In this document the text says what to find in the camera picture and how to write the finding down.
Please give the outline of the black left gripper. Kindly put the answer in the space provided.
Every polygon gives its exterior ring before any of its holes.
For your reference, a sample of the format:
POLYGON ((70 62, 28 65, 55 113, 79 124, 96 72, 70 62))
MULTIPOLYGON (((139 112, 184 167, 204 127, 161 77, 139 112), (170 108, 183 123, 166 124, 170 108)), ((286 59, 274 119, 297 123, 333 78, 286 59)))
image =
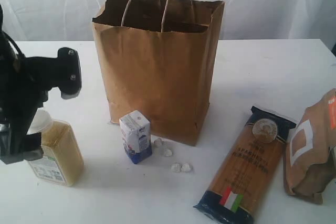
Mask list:
POLYGON ((26 57, 17 43, 1 31, 1 161, 8 165, 43 157, 41 133, 21 134, 30 127, 37 109, 58 87, 69 100, 81 91, 78 52, 58 49, 57 57, 26 57))

